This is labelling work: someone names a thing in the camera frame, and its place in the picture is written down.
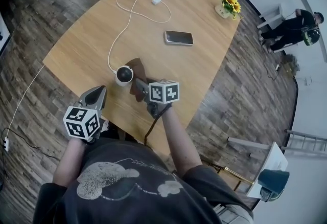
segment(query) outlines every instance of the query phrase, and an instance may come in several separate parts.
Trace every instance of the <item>white ladder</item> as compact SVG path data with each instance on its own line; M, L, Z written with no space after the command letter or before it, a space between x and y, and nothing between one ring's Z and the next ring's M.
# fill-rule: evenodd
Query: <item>white ladder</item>
M322 138L315 135L310 135L306 133L301 133L297 131L292 130L286 130L287 133L290 134L290 140L289 145L287 147L281 147L282 150L292 150L292 151L300 151L303 153L311 153L311 154L322 154L327 155L327 138ZM294 147L295 142L299 144L301 142L300 146Z

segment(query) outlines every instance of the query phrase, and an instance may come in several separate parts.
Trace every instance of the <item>smartphone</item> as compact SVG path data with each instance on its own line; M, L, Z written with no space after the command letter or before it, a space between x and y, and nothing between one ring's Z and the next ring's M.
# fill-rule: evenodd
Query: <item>smartphone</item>
M188 32L180 32L180 31L165 31L165 41L168 44L179 44L192 46L193 45L193 37L191 33Z

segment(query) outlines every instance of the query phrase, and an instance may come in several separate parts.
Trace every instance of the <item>person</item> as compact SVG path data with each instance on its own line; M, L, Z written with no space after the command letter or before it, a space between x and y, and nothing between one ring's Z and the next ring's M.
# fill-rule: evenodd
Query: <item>person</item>
M135 139L104 137L111 128L93 145L71 138L52 183L41 186L33 223L253 223L252 211L202 164L172 107L162 120L177 174Z
M312 15L309 11L303 9L295 10L295 18L284 20L277 28L269 30L265 33L259 31L259 40L280 37L275 44L268 48L268 52L277 51L287 44L296 44L303 41L302 31L303 27L318 27L323 23L324 17L320 12L315 12Z

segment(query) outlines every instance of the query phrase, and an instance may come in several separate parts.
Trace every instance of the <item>white cube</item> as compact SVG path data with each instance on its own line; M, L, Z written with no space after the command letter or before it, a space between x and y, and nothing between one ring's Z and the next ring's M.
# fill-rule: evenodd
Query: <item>white cube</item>
M179 83L162 80L149 84L150 101L157 103L171 103L179 100Z
M100 121L95 109L69 106L63 117L69 136L88 140L99 128Z

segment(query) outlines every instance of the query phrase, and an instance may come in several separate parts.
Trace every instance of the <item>gray wood plank floor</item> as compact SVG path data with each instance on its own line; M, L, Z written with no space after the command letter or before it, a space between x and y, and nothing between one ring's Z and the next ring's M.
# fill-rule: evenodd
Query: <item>gray wood plank floor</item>
M5 21L12 33L0 57L0 129L8 127L23 92L42 67L42 60L62 34L99 0L11 0ZM280 55L262 52L256 26L262 21L245 0L244 17L227 55L187 131L199 152L247 178L254 178L260 161L252 150L227 144L227 137L281 145L294 109L296 87L281 71L271 76ZM44 152L61 157L67 139L62 117L77 97L44 68L21 103L12 128ZM4 153L9 179L0 193L0 220L30 223L40 186L52 180L57 162L10 134ZM252 205L255 200L242 199Z

